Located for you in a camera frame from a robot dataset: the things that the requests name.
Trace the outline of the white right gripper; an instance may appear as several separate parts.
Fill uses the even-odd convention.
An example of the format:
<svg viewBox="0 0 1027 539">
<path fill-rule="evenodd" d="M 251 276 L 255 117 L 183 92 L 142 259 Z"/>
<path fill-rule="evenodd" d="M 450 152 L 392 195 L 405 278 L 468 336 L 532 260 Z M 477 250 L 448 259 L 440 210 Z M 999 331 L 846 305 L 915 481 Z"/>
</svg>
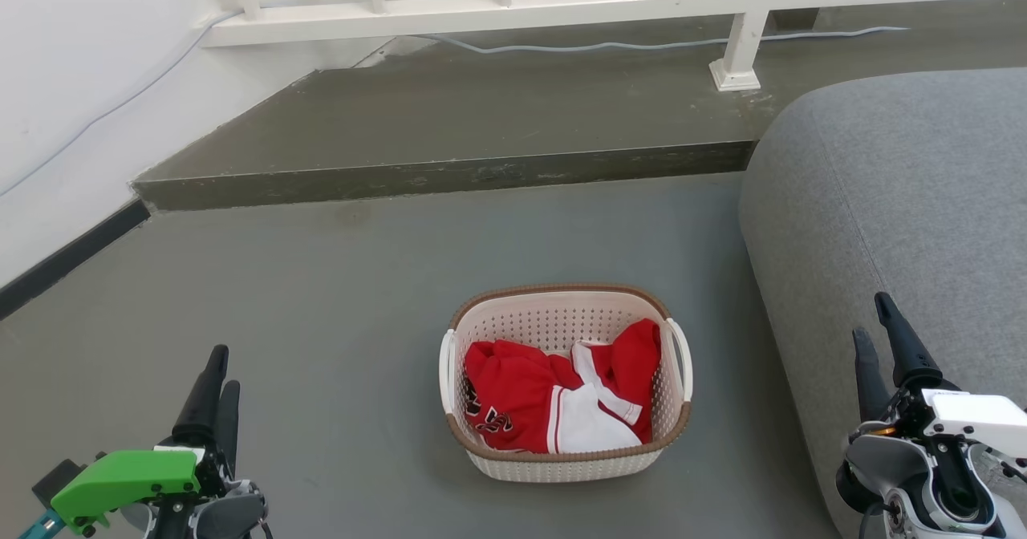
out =
<svg viewBox="0 0 1027 539">
<path fill-rule="evenodd" d="M 1026 415 L 1002 395 L 972 394 L 945 379 L 931 353 L 888 293 L 874 295 L 881 326 L 891 346 L 893 386 L 887 391 L 878 353 L 865 328 L 852 331 L 859 436 L 882 436 L 918 445 L 929 457 L 963 455 L 983 445 L 1006 460 L 1026 458 Z"/>
</svg>

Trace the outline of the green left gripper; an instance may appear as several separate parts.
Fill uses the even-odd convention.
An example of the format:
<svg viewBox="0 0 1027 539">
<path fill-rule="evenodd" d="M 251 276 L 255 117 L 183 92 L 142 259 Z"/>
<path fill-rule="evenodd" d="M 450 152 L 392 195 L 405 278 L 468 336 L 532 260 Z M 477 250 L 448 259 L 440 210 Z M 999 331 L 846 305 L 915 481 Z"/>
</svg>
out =
<svg viewBox="0 0 1027 539">
<path fill-rule="evenodd" d="M 229 348 L 216 345 L 172 429 L 174 444 L 213 444 L 220 450 L 154 445 L 110 452 L 66 483 L 58 483 L 49 510 L 82 537 L 109 525 L 110 511 L 132 504 L 183 513 L 227 495 L 236 476 L 241 383 L 226 382 Z"/>
</svg>

